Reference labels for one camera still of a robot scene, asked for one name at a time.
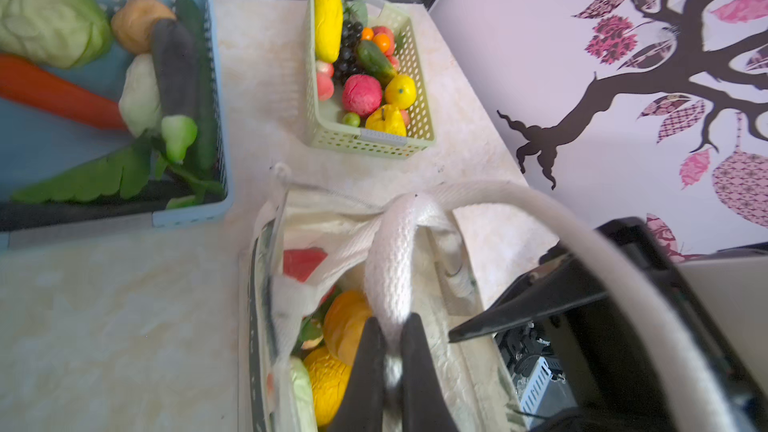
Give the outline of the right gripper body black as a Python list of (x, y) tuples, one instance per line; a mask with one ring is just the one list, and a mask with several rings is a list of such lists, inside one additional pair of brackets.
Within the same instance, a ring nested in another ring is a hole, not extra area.
[[(735, 287), (716, 283), (723, 276), (720, 262), (760, 257), (764, 250), (732, 249), (723, 257), (684, 255), (678, 251), (671, 229), (654, 215), (645, 220), (613, 220), (598, 230), (626, 252), (669, 299), (749, 427), (766, 430), (767, 389), (746, 358), (751, 352), (766, 357), (766, 348), (754, 339), (767, 327), (752, 310), (743, 319), (736, 317), (736, 308), (725, 303)], [(570, 253), (556, 244), (539, 262), (565, 254)], [(556, 359), (578, 409), (621, 419), (646, 417), (659, 430), (667, 427), (671, 417), (648, 353), (607, 292), (601, 300), (499, 333), (501, 350), (518, 372), (525, 371), (536, 357)]]

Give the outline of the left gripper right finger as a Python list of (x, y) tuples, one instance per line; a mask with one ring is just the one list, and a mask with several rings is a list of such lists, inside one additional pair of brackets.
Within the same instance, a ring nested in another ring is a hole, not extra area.
[(401, 334), (402, 425), (405, 432), (456, 432), (445, 403), (421, 317), (412, 313)]

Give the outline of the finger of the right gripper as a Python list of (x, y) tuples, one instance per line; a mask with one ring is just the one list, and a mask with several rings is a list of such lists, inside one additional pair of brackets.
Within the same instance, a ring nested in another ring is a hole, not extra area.
[(570, 254), (549, 260), (519, 276), (485, 311), (454, 327), (459, 343), (540, 321), (606, 297), (606, 290)]

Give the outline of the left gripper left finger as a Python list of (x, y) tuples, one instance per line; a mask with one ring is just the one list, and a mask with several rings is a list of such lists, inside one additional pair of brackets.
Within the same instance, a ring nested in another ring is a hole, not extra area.
[(386, 342), (379, 321), (366, 320), (346, 392), (328, 431), (381, 432)]

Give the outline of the wrinkled yellow orange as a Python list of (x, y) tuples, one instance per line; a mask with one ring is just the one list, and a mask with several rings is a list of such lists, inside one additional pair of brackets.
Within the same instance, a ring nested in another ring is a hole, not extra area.
[(317, 426), (328, 426), (343, 402), (352, 368), (325, 346), (312, 351), (304, 359), (304, 365), (311, 382)]

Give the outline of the cream canvas grocery tote bag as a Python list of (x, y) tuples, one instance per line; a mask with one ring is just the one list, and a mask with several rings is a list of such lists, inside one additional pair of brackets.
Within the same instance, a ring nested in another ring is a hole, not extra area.
[[(254, 226), (241, 331), (239, 427), (300, 431), (290, 357), (326, 346), (323, 322), (342, 292), (359, 290), (386, 342), (382, 431), (402, 425), (401, 334), (423, 322), (457, 431), (524, 431), (533, 409), (518, 394), (501, 333), (451, 343), (454, 327), (487, 310), (519, 276), (564, 246), (607, 292), (648, 353), (670, 415), (621, 419), (576, 400), (550, 413), (545, 431), (754, 431), (678, 311), (617, 244), (542, 193), (511, 182), (443, 184), (384, 205), (291, 179), (274, 167)], [(328, 256), (305, 283), (283, 274), (283, 251)]]

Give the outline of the red bell pepper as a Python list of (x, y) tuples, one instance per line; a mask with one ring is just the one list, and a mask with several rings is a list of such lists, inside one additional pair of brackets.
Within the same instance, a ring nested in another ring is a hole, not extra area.
[(283, 274), (299, 283), (305, 283), (328, 254), (318, 247), (283, 251)]

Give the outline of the white radish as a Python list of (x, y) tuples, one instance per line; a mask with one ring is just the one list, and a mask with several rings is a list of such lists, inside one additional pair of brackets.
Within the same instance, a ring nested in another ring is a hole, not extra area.
[(305, 432), (317, 432), (318, 425), (315, 417), (312, 384), (309, 372), (298, 357), (290, 357), (290, 367), (299, 430)]

